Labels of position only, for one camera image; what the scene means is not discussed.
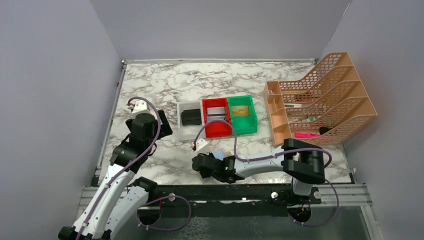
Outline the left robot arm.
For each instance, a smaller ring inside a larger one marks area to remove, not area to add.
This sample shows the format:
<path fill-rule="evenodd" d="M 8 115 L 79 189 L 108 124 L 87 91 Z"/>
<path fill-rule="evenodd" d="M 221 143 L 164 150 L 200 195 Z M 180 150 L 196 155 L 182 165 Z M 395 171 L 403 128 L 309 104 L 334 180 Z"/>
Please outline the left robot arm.
<path fill-rule="evenodd" d="M 140 177 L 129 198 L 124 203 L 118 202 L 156 141 L 172 135 L 168 119 L 160 109 L 155 114 L 138 113 L 125 124 L 130 133 L 114 148 L 97 192 L 73 225 L 62 227 L 58 233 L 60 240 L 111 240 L 137 206 L 149 206 L 157 200 L 157 183 Z"/>

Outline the gold credit card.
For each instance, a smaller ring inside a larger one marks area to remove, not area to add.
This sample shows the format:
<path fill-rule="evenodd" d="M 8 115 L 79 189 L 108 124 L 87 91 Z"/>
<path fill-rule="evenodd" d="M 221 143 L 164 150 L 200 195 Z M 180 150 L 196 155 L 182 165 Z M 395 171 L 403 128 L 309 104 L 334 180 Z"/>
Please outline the gold credit card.
<path fill-rule="evenodd" d="M 235 105 L 231 107 L 233 117 L 247 117 L 250 114 L 248 105 Z"/>

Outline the beige card holder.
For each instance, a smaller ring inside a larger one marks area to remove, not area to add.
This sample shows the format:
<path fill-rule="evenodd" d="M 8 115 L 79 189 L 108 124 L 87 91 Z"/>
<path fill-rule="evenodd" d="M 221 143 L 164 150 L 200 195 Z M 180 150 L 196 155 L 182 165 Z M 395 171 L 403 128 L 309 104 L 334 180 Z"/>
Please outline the beige card holder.
<path fill-rule="evenodd" d="M 220 150 L 214 152 L 213 155 L 214 155 L 215 158 L 219 159 L 220 161 L 223 161 L 225 157 L 228 157 L 231 154 L 227 151 L 224 151 L 223 149 L 220 149 Z M 211 181 L 212 179 L 213 179 L 212 176 L 204 177 L 202 179 L 202 182 L 207 183 L 207 182 Z"/>

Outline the green plastic bin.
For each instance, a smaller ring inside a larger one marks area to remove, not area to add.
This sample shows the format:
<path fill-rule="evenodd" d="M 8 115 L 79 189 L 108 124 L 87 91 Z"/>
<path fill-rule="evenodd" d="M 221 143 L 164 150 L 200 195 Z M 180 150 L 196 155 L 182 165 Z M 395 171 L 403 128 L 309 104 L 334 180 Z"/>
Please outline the green plastic bin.
<path fill-rule="evenodd" d="M 258 117 L 251 95 L 239 95 L 227 97 L 231 124 L 237 135 L 254 134 L 258 130 Z M 247 105 L 249 107 L 248 116 L 233 117 L 232 106 Z"/>

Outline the red plastic bin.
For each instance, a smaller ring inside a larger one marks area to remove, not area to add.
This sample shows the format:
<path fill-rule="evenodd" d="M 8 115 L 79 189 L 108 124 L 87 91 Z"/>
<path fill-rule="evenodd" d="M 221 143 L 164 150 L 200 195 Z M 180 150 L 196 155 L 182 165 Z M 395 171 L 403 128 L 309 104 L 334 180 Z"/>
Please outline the red plastic bin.
<path fill-rule="evenodd" d="M 209 122 L 213 121 L 207 121 L 207 108 L 213 108 L 213 107 L 225 107 L 226 110 L 226 120 L 228 124 L 231 124 L 231 117 L 230 117 L 230 110 L 228 106 L 228 100 L 226 97 L 221 98 L 206 98 L 202 100 L 202 110 L 203 110 L 203 123 L 207 124 Z M 207 138 L 218 138 L 218 137 L 227 137 L 232 134 L 232 128 L 226 123 L 223 123 L 221 121 L 213 122 L 208 124 L 208 126 L 205 127 L 205 136 Z"/>

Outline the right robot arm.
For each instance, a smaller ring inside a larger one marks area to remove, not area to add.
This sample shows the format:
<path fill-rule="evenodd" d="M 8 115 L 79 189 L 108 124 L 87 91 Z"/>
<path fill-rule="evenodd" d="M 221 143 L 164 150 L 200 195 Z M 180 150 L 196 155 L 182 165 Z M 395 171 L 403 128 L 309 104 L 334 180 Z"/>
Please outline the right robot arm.
<path fill-rule="evenodd" d="M 214 178 L 222 183 L 233 184 L 253 175 L 285 172 L 292 177 L 289 199 L 300 204 L 312 193 L 313 185 L 326 181 L 325 169 L 332 161 L 331 154 L 319 146 L 287 138 L 283 145 L 270 151 L 253 155 L 230 155 L 219 159 L 201 139 L 194 144 L 196 153 L 192 169 L 202 178 Z"/>

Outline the white plastic bin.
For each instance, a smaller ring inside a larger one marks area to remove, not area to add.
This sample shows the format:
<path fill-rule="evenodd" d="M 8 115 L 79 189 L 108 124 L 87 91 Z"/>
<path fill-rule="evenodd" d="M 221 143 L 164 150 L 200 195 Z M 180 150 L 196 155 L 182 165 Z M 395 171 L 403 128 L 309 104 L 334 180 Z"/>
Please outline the white plastic bin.
<path fill-rule="evenodd" d="M 204 114 L 203 114 L 203 106 L 201 100 L 193 100 L 193 101 L 183 101 L 178 102 L 176 104 L 177 107 L 177 130 L 178 130 L 178 137 L 181 141 L 192 141 L 196 137 L 196 135 L 199 133 L 200 129 L 202 128 L 204 124 Z M 186 125 L 183 126 L 181 124 L 181 112 L 184 110 L 191 110 L 191 109 L 200 109 L 201 111 L 201 125 Z"/>

